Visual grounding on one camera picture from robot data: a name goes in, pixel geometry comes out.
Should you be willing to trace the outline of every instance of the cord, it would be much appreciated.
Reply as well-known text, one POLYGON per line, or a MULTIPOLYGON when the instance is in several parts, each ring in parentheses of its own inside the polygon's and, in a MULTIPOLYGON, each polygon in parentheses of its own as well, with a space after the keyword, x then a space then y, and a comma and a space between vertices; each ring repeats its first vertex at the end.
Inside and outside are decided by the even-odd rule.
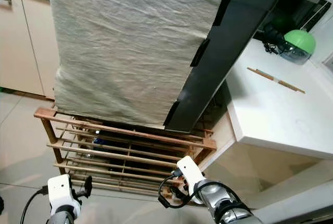
POLYGON ((27 209, 30 205, 30 203, 32 202, 32 200, 36 197, 36 195, 38 194, 43 194, 43 195, 46 195, 48 194, 48 187, 47 186, 43 186, 41 189, 39 189, 37 192, 35 192, 31 197, 30 199, 27 201, 25 207, 24 207, 24 210, 22 212, 22 215, 21 215, 21 221, 20 221, 20 224, 23 224, 24 223, 24 218, 25 218, 25 214, 27 212, 27 209))
POLYGON ((181 203, 180 205, 171 205, 171 204, 167 201, 167 199, 165 199, 165 197, 161 195, 161 189, 162 189, 163 184, 164 184, 167 180, 172 179, 172 178, 174 178, 174 177, 176 177, 176 176, 175 176, 175 175, 171 175, 171 176, 165 178, 165 179, 161 182, 161 184, 160 184, 160 186, 159 186, 159 188, 158 188, 158 195, 159 195, 158 200, 159 200, 160 203, 162 203, 162 205, 163 205, 165 208, 168 208, 168 207, 170 207, 170 208, 181 208, 181 207, 184 207, 187 203, 189 203, 189 201, 190 201, 190 200, 191 200, 191 199, 192 199, 192 198, 193 198, 193 197, 194 197, 194 196, 195 196, 195 195, 196 195, 201 189, 203 189, 203 188, 205 188, 205 187, 207 187, 207 186, 210 186, 210 185, 220 185, 220 186, 224 187, 227 191, 231 192, 231 194, 236 198, 236 200, 237 200, 238 202, 241 202, 241 200, 240 200, 240 198, 238 197, 238 195, 237 195, 237 194, 236 194, 231 188, 229 188, 228 186, 224 185, 224 184, 221 183, 221 182, 218 182, 218 181, 210 181, 210 182, 207 182, 206 184, 204 184, 204 185, 198 187, 198 188, 193 192, 193 194, 191 194, 191 195, 186 199, 186 201, 184 201, 184 202, 181 203))

